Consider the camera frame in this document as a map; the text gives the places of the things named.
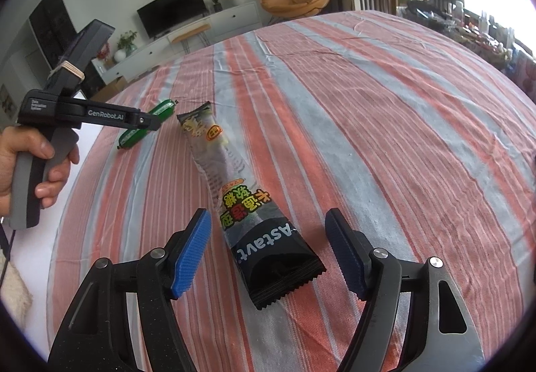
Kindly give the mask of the person's left hand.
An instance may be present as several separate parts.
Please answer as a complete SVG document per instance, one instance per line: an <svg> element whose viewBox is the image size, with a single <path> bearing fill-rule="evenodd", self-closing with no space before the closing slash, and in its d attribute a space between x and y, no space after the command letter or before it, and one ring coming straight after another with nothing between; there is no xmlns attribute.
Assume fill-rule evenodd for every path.
<svg viewBox="0 0 536 372"><path fill-rule="evenodd" d="M52 144L36 129L25 126L9 126L1 133L1 216L9 215L12 197L14 165L18 153L31 153L50 160L55 155ZM78 164L80 155L75 145L71 152L49 171L48 178L36 185L35 195L43 209L53 206L68 181L71 165Z"/></svg>

